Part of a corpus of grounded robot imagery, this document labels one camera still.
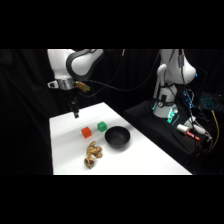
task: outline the bowl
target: bowl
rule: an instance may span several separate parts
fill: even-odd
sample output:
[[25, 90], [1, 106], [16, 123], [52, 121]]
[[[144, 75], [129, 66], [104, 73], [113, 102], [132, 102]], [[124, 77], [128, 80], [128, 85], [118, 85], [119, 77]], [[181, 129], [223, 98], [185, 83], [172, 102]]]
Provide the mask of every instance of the bowl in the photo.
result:
[[123, 148], [130, 141], [130, 132], [123, 127], [113, 127], [107, 130], [105, 139], [112, 148]]

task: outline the cable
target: cable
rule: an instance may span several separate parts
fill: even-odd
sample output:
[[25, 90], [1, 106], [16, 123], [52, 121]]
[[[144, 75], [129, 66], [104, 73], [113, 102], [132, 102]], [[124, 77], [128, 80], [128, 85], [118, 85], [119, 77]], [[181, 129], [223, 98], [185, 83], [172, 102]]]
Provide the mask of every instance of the cable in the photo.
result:
[[[186, 91], [186, 93], [187, 93], [187, 95], [188, 95], [188, 92], [187, 92], [187, 87], [186, 87], [186, 83], [185, 83], [185, 80], [184, 80], [184, 71], [183, 71], [183, 66], [181, 67], [181, 74], [182, 74], [182, 78], [183, 78], [183, 83], [184, 83], [184, 88], [185, 88], [185, 91]], [[192, 127], [193, 127], [193, 130], [194, 130], [194, 132], [195, 132], [195, 134], [194, 134], [194, 143], [195, 143], [195, 152], [197, 152], [197, 140], [196, 140], [196, 133], [197, 133], [197, 131], [195, 130], [195, 127], [194, 127], [194, 124], [193, 124], [193, 115], [192, 115], [192, 111], [191, 111], [191, 108], [190, 107], [188, 107], [188, 109], [189, 109], [189, 112], [190, 112], [190, 115], [191, 115], [191, 121], [190, 121], [190, 123], [192, 124]]]
[[219, 125], [218, 125], [218, 121], [217, 121], [216, 116], [215, 116], [215, 112], [212, 111], [212, 114], [213, 114], [213, 117], [214, 117], [214, 119], [215, 119], [215, 123], [216, 123], [216, 127], [217, 127], [217, 138], [216, 138], [215, 144], [214, 144], [213, 147], [207, 152], [207, 154], [209, 154], [209, 153], [215, 148], [215, 146], [216, 146], [217, 143], [218, 143], [219, 136], [220, 136]]
[[[114, 77], [111, 79], [111, 81], [109, 83], [107, 83], [107, 85], [109, 85], [110, 83], [112, 83], [114, 81], [114, 79], [117, 77], [117, 74], [118, 72], [120, 71], [120, 67], [122, 65], [122, 62], [123, 62], [123, 58], [124, 58], [124, 54], [125, 54], [125, 49], [123, 50], [123, 53], [122, 53], [122, 56], [121, 56], [121, 60], [120, 60], [120, 63], [119, 63], [119, 66], [118, 66], [118, 69], [117, 69], [117, 72], [115, 73]], [[87, 98], [90, 98], [90, 97], [94, 97], [96, 96], [98, 93], [100, 93], [102, 90], [104, 90], [106, 87], [103, 87], [101, 88], [99, 91], [97, 91], [96, 93], [92, 94], [91, 96], [85, 96], [83, 95], [82, 93], [79, 93], [81, 96], [83, 97], [87, 97]]]
[[106, 86], [106, 87], [108, 87], [108, 88], [115, 89], [115, 90], [117, 90], [117, 91], [122, 91], [122, 92], [135, 91], [135, 90], [141, 88], [142, 86], [144, 86], [144, 85], [148, 82], [149, 78], [150, 78], [151, 75], [152, 75], [152, 72], [153, 72], [153, 70], [154, 70], [154, 67], [155, 67], [155, 65], [156, 65], [156, 62], [157, 62], [157, 60], [158, 60], [158, 58], [159, 58], [160, 52], [161, 52], [161, 49], [159, 50], [159, 52], [158, 52], [158, 54], [157, 54], [157, 57], [156, 57], [155, 62], [154, 62], [154, 64], [153, 64], [152, 70], [151, 70], [151, 72], [150, 72], [150, 74], [149, 74], [149, 77], [145, 80], [144, 83], [142, 83], [141, 85], [139, 85], [139, 86], [137, 86], [137, 87], [135, 87], [135, 88], [133, 88], [133, 89], [119, 89], [119, 88], [116, 88], [116, 87], [113, 87], [113, 86], [109, 86], [109, 85], [107, 85], [107, 84], [105, 84], [105, 83], [97, 82], [97, 81], [93, 81], [93, 80], [85, 80], [85, 81], [82, 81], [82, 82], [92, 82], [92, 83], [96, 83], [96, 84], [99, 84], [99, 85], [103, 85], [103, 86]]

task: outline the gold toy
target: gold toy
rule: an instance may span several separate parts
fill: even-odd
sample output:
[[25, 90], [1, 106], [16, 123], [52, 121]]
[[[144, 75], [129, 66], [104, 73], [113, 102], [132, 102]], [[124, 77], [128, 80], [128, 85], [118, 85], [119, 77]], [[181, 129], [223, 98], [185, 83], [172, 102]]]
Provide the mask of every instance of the gold toy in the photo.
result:
[[96, 142], [92, 142], [89, 147], [87, 148], [87, 159], [85, 159], [84, 163], [89, 168], [92, 169], [93, 165], [95, 163], [95, 159], [92, 156], [95, 156], [96, 158], [102, 158], [102, 148], [101, 147], [95, 147]]

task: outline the white tabletop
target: white tabletop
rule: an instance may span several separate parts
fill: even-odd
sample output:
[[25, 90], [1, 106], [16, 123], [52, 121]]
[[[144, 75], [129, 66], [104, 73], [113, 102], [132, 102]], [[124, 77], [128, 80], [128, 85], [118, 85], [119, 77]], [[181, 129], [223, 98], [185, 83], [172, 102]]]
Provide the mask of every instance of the white tabletop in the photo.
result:
[[[105, 103], [80, 110], [80, 118], [68, 113], [50, 119], [53, 169], [55, 175], [191, 175], [152, 141], [142, 135]], [[122, 126], [131, 133], [124, 149], [111, 148], [97, 129], [105, 122], [108, 128]], [[85, 139], [81, 129], [89, 127], [92, 136]], [[85, 164], [86, 149], [96, 141], [103, 149], [90, 170]]]

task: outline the dark wall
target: dark wall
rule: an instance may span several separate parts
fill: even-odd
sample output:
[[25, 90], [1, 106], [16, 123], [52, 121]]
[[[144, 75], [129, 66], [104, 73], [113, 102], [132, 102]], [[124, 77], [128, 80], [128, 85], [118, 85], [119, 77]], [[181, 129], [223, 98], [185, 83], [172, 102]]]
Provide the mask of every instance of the dark wall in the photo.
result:
[[[134, 88], [146, 80], [159, 49], [127, 49], [116, 80], [118, 88]], [[224, 94], [224, 50], [188, 49], [192, 65], [209, 73], [206, 90]], [[108, 83], [121, 59], [116, 49], [96, 67], [92, 80]], [[118, 113], [151, 99], [156, 83], [156, 69], [148, 83], [134, 92], [106, 88], [93, 98], [79, 97], [84, 108], [105, 102]], [[69, 112], [60, 92], [47, 88], [54, 80], [46, 49], [0, 49], [0, 102], [2, 174], [52, 174], [49, 118]], [[92, 93], [101, 88], [89, 84]]]

